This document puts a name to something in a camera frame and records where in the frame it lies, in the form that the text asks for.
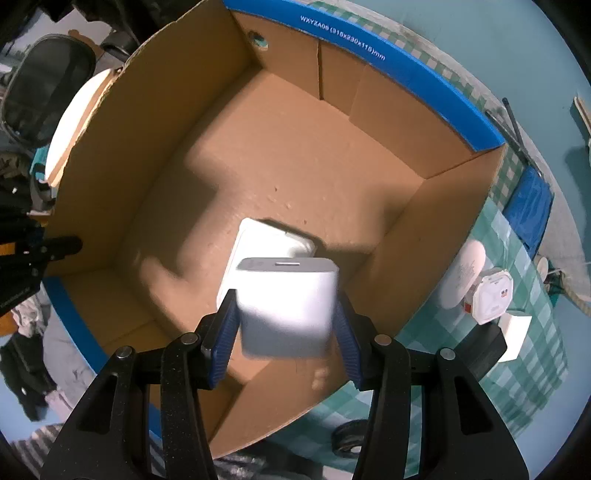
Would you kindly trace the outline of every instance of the clothing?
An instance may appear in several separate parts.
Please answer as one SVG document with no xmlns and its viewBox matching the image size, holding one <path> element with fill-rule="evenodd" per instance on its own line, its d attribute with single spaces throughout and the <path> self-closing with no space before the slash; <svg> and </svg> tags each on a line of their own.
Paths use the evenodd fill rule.
<svg viewBox="0 0 591 480">
<path fill-rule="evenodd" d="M 27 338 L 19 333 L 0 347 L 0 372 L 31 421 L 43 418 L 45 395 L 56 387 L 41 360 L 42 349 L 39 335 Z"/>
<path fill-rule="evenodd" d="M 37 295 L 27 298 L 12 309 L 12 318 L 18 325 L 18 333 L 25 337 L 43 335 L 47 326 L 49 305 L 41 305 Z"/>
<path fill-rule="evenodd" d="M 43 335 L 43 362 L 70 405 L 78 403 L 95 378 L 53 308 Z"/>
</svg>

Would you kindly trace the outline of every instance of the gray cloth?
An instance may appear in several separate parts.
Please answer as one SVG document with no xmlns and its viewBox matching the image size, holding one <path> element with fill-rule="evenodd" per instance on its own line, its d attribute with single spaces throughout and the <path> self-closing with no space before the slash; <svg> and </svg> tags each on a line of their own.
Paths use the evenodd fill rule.
<svg viewBox="0 0 591 480">
<path fill-rule="evenodd" d="M 43 362 L 71 405 L 78 403 L 95 378 L 53 307 L 43 335 Z"/>
</svg>

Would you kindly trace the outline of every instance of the checkered tablecloth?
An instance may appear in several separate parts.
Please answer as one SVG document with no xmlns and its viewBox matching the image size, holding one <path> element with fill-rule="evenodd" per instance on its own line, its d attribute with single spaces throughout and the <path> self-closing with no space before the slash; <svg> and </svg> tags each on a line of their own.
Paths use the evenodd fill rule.
<svg viewBox="0 0 591 480">
<path fill-rule="evenodd" d="M 353 8 L 343 8 L 351 5 L 343 0 L 299 1 L 361 25 L 409 52 L 447 79 L 480 111 L 494 110 L 499 105 L 498 101 L 492 102 L 490 96 L 487 98 L 486 95 L 490 93 L 479 90 L 474 77 L 453 59 L 404 26 L 379 15 L 366 18 L 369 15 L 362 16 L 351 11 Z M 550 395 L 567 375 L 566 354 L 554 322 L 550 299 L 521 241 L 501 213 L 523 171 L 523 163 L 514 151 L 507 149 L 491 185 L 489 198 L 470 233 L 470 238 L 481 241 L 485 246 L 485 268 L 503 267 L 513 276 L 514 296 L 510 309 L 532 315 L 519 358 L 497 364 L 480 382 L 513 437 L 517 437 L 529 425 L 534 414 L 544 408 Z M 461 307 L 441 310 L 429 298 L 397 339 L 408 348 L 435 353 L 442 346 L 457 345 L 474 325 L 474 320 L 464 314 Z M 353 471 L 355 460 L 342 459 L 332 453 L 330 435 L 343 423 L 367 418 L 371 399 L 372 392 L 359 392 L 349 382 L 271 439 L 298 455 L 334 468 Z M 411 399 L 406 476 L 418 471 L 422 425 L 420 387 L 412 387 Z"/>
</svg>

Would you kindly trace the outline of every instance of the white charger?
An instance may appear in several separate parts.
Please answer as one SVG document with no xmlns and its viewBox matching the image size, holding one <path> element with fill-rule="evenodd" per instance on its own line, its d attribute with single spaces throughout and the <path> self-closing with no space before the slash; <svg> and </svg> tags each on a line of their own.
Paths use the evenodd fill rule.
<svg viewBox="0 0 591 480">
<path fill-rule="evenodd" d="M 236 268 L 245 258 L 312 257 L 315 250 L 314 242 L 308 238 L 252 218 L 242 219 L 217 292 L 217 308 L 219 309 L 228 290 L 237 288 Z"/>
<path fill-rule="evenodd" d="M 245 258 L 236 302 L 246 355 L 326 356 L 339 267 L 327 258 Z"/>
</svg>

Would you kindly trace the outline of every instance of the white box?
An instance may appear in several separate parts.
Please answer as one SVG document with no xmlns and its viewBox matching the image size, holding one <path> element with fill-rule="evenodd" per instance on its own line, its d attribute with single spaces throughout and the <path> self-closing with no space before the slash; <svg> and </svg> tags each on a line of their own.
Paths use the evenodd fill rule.
<svg viewBox="0 0 591 480">
<path fill-rule="evenodd" d="M 236 241 L 217 292 L 216 305 L 220 307 L 230 288 L 237 288 L 236 267 L 245 258 L 252 257 L 312 257 L 314 242 L 266 223 L 245 218 L 240 222 Z"/>
<path fill-rule="evenodd" d="M 236 269 L 246 355 L 326 355 L 339 267 L 327 258 L 247 258 Z"/>
</svg>

